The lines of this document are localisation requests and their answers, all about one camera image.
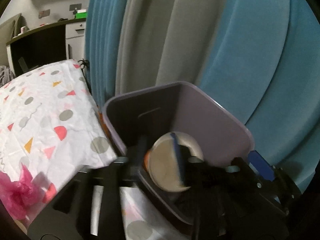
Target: white wall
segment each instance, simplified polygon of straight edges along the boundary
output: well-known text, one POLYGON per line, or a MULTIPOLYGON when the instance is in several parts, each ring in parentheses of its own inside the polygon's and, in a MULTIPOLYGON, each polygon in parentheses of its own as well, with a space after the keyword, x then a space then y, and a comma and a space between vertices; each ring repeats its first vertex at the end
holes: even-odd
POLYGON ((22 13, 30 29, 43 23, 57 22, 60 18, 73 19, 69 5, 76 3, 82 3, 82 8, 87 8, 89 0, 11 0, 0 18, 0 24, 18 13, 22 13), (50 15, 39 19, 39 11, 47 9, 50 9, 50 15))

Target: wall socket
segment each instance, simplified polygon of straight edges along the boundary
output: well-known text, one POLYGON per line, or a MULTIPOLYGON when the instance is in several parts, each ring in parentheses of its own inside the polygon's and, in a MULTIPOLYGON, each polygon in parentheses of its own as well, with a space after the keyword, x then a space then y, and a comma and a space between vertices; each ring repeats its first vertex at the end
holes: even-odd
POLYGON ((74 11, 76 8, 77 10, 80 10, 81 6, 82 6, 82 3, 70 4, 69 11, 74 11))
POLYGON ((50 15, 50 9, 41 11, 41 12, 39 12, 39 19, 46 17, 46 16, 49 16, 49 15, 50 15))

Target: grey dot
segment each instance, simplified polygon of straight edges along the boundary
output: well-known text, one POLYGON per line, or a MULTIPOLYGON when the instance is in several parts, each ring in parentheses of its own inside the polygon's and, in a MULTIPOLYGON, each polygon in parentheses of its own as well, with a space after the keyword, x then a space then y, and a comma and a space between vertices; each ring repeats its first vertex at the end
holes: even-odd
POLYGON ((33 101, 33 97, 27 98, 27 100, 24 102, 25 105, 30 104, 33 101))
POLYGON ((68 109, 68 110, 64 110, 61 114, 59 114, 59 119, 61 121, 66 121, 66 120, 69 120, 72 116, 73 116, 73 112, 70 109, 68 109))
POLYGON ((68 93, 69 93, 68 91, 64 90, 58 94, 58 98, 60 99, 65 98, 68 93))
POLYGON ((24 156, 19 161, 19 167, 22 168, 22 164, 25 165, 27 168, 29 167, 29 158, 27 156, 24 156))
POLYGON ((99 136, 92 140, 90 148, 96 153, 104 153, 109 148, 109 142, 106 138, 99 136))
POLYGON ((19 122, 19 126, 21 128, 24 128, 27 125, 28 121, 29 121, 29 117, 27 116, 23 117, 19 122))
POLYGON ((50 116, 44 116, 40 121, 40 127, 45 128, 51 123, 51 117, 50 116))
POLYGON ((128 237, 132 240, 147 240, 152 235, 152 228, 141 220, 131 222, 126 231, 128 237))

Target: cabinet handle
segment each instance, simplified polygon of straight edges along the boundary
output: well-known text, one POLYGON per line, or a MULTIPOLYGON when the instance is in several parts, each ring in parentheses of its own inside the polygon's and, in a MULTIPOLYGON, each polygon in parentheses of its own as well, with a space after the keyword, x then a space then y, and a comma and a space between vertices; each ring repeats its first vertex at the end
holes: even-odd
POLYGON ((71 46, 70 46, 70 44, 68 44, 68 59, 71 59, 71 56, 70 56, 70 49, 71 49, 71 46))

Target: grey curtain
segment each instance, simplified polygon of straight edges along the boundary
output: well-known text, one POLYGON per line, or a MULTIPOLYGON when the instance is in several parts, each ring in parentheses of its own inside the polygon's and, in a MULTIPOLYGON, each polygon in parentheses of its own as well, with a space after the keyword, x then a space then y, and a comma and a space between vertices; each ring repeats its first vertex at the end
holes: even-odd
POLYGON ((225 0, 128 0, 116 94, 167 82, 195 83, 212 46, 225 0))

